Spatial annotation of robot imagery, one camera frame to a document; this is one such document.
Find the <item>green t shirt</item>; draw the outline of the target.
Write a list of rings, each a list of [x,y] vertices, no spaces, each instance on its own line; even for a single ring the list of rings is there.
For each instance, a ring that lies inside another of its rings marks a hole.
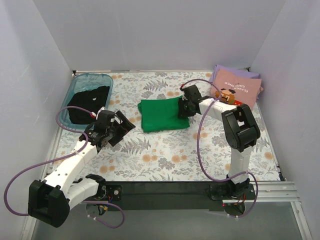
[[[137,106],[141,114],[143,132],[152,133],[189,128],[188,117],[178,117],[178,100],[181,98],[179,96],[168,99],[142,99]]]

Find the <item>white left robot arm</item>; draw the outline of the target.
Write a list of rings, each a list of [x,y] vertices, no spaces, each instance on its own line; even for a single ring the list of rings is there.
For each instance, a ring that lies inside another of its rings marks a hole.
[[[115,146],[134,128],[121,111],[100,110],[95,121],[81,133],[71,156],[43,180],[34,180],[29,186],[28,214],[57,228],[81,202],[92,200],[97,204],[111,199],[112,192],[103,177],[88,174],[78,183],[75,180],[102,148]]]

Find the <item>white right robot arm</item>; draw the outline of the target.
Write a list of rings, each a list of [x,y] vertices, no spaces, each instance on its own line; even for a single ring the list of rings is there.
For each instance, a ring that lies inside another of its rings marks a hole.
[[[242,197],[252,185],[249,178],[249,162],[257,140],[261,136],[260,129],[246,104],[230,105],[210,96],[202,96],[196,85],[182,85],[182,98],[178,100],[178,117],[202,115],[198,134],[201,133],[205,117],[219,120],[223,124],[224,135],[231,148],[230,169],[226,179],[214,179],[209,192],[215,199]]]

